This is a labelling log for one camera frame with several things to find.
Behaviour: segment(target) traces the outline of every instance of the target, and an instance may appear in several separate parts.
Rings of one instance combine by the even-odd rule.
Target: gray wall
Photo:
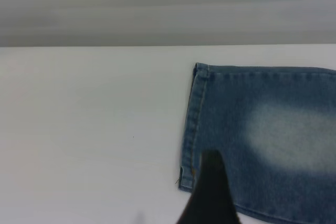
[[[0,0],[1,46],[336,42],[336,0]]]

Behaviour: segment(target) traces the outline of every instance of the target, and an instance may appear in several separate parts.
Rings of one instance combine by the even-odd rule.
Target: white table
[[[0,48],[0,223],[174,224],[195,62],[336,69],[336,45]]]

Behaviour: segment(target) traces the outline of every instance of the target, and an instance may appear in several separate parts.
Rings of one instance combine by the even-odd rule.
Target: jeans
[[[336,71],[197,63],[179,188],[219,150],[238,212],[278,224],[336,223]]]

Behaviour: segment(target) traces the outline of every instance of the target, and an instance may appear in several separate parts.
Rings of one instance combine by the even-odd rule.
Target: faded denim patch
[[[336,223],[336,71],[198,63],[179,188],[220,150],[237,211],[272,223]]]

